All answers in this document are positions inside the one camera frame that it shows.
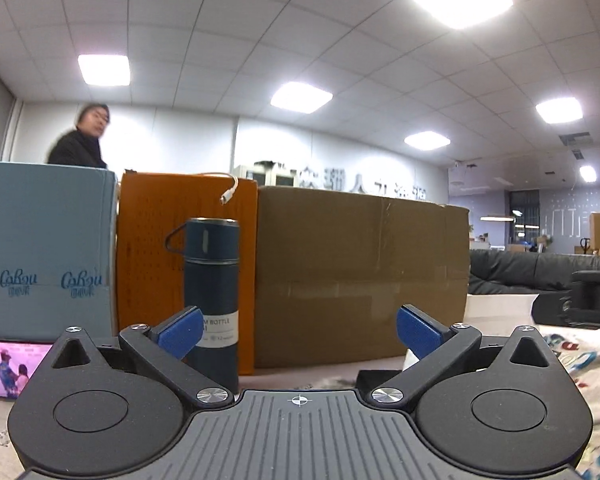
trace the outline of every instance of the white wall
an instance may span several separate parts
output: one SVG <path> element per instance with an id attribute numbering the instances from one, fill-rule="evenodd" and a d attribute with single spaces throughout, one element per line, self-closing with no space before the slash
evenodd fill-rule
<path id="1" fill-rule="evenodd" d="M 11 161 L 46 161 L 62 134 L 74 127 L 80 105 L 25 104 Z M 154 107 L 111 106 L 111 123 L 100 141 L 102 159 L 124 170 L 155 173 L 229 171 L 234 136 L 231 118 Z"/>
<path id="2" fill-rule="evenodd" d="M 25 104 L 11 160 L 45 162 L 58 137 L 74 127 L 78 110 L 78 104 Z M 201 173 L 273 160 L 293 170 L 310 168 L 320 184 L 324 168 L 342 168 L 346 191 L 360 174 L 369 193 L 377 194 L 376 182 L 382 182 L 389 196 L 399 184 L 408 196 L 416 186 L 426 190 L 427 200 L 448 202 L 446 169 L 353 140 L 240 119 L 232 164 L 233 118 L 154 107 L 112 106 L 110 111 L 111 124 L 100 144 L 103 160 L 119 177 L 125 169 Z"/>
<path id="3" fill-rule="evenodd" d="M 398 153 L 353 140 L 311 132 L 292 126 L 240 119 L 235 142 L 235 166 L 260 160 L 281 162 L 290 170 L 310 168 L 322 184 L 325 168 L 345 170 L 344 190 L 351 190 L 356 176 L 362 176 L 366 192 L 381 194 L 376 182 L 387 184 L 394 196 L 395 185 L 408 196 L 413 187 L 426 190 L 430 202 L 448 202 L 447 170 Z"/>

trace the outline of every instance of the white charging cable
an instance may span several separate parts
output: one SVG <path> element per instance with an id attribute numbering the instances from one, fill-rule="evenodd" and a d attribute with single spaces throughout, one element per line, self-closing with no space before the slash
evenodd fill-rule
<path id="1" fill-rule="evenodd" d="M 223 173 L 222 171 L 219 172 L 213 172 L 213 173 L 196 173 L 196 175 L 200 175 L 200 176 L 228 176 L 230 178 L 232 178 L 234 180 L 234 185 L 231 186 L 229 189 L 227 189 L 224 193 L 222 193 L 222 195 L 220 196 L 220 203 L 222 205 L 226 204 L 227 202 L 229 202 L 229 200 L 231 200 L 231 198 L 234 196 L 235 190 L 238 189 L 238 177 L 236 177 L 235 175 L 232 175 L 231 173 Z"/>

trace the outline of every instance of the stacked cardboard box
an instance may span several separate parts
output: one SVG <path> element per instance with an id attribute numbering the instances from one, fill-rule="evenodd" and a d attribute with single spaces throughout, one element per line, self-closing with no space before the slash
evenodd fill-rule
<path id="1" fill-rule="evenodd" d="M 260 188 L 256 367 L 404 354 L 395 319 L 411 303 L 462 321 L 467 209 L 364 194 Z"/>

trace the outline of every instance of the metal screw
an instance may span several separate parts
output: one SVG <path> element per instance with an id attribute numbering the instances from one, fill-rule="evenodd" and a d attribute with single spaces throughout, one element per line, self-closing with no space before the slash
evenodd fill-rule
<path id="1" fill-rule="evenodd" d="M 371 394 L 373 400 L 376 402 L 382 402 L 383 404 L 390 404 L 392 402 L 398 402 L 404 397 L 402 392 L 396 388 L 378 388 Z"/>
<path id="2" fill-rule="evenodd" d="M 229 393 L 222 388 L 204 388 L 198 392 L 198 400 L 206 404 L 227 400 Z"/>

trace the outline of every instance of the black jacket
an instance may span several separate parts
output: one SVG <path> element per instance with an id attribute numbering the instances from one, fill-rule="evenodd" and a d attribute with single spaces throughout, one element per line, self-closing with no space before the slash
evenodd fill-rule
<path id="1" fill-rule="evenodd" d="M 51 149 L 47 164 L 107 168 L 100 155 L 100 141 L 96 137 L 74 130 L 60 137 Z"/>

